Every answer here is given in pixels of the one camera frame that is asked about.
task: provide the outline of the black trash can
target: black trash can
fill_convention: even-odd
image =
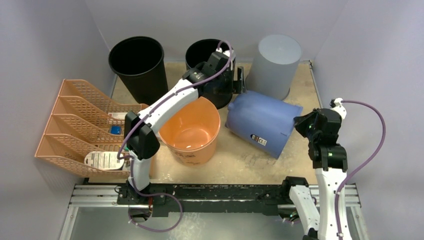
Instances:
[[[201,62],[207,62],[211,54],[217,50],[219,42],[220,40],[218,39],[203,39],[193,43],[185,52],[185,66],[187,70],[194,68]],[[229,49],[225,43],[221,44],[221,48],[223,51]],[[233,71],[228,68],[222,73],[226,79],[233,80],[235,64],[236,61],[234,60]],[[211,101],[217,109],[221,109],[231,101],[233,94],[213,94],[205,92],[202,96]]]
[[[164,49],[147,36],[134,36],[116,44],[109,66],[139,104],[151,105],[168,92]]]

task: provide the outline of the floor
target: floor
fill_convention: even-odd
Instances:
[[[250,70],[244,67],[244,76]],[[185,73],[183,62],[165,63],[168,87],[172,88]],[[120,79],[117,80],[112,99],[122,104],[136,104]],[[284,100],[303,107],[302,114],[319,108],[317,92],[308,64],[300,64],[293,79],[290,94]],[[204,165],[189,167],[182,165],[171,155],[163,144],[152,163],[153,183],[207,183],[207,184],[281,184],[286,176],[305,177],[310,184],[316,184],[312,162],[308,157],[308,141],[293,131],[278,159],[269,156],[250,143],[245,142],[224,127],[228,110],[219,110],[221,129],[218,135],[216,153]]]

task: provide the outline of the label on blue bucket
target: label on blue bucket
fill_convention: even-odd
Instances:
[[[267,140],[263,139],[262,137],[256,136],[255,134],[250,135],[250,137],[255,141],[258,142],[261,145],[266,146]]]

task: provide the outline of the white wall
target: white wall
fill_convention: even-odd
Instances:
[[[0,1],[0,239],[59,238],[79,179],[34,154],[62,79],[110,94],[108,53],[84,0]]]
[[[107,46],[125,38],[158,40],[166,61],[184,60],[185,51],[206,38],[230,41],[239,61],[253,58],[260,39],[286,34],[317,55],[347,0],[86,0]]]
[[[373,240],[424,236],[424,1],[350,0],[318,53],[314,73],[322,100],[342,97],[378,108],[386,142],[356,182]],[[349,169],[381,137],[378,117],[346,104],[339,142]]]

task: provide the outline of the orange bucket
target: orange bucket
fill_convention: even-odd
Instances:
[[[220,114],[204,97],[189,103],[159,130],[160,138],[176,159],[195,166],[209,161],[217,148]]]

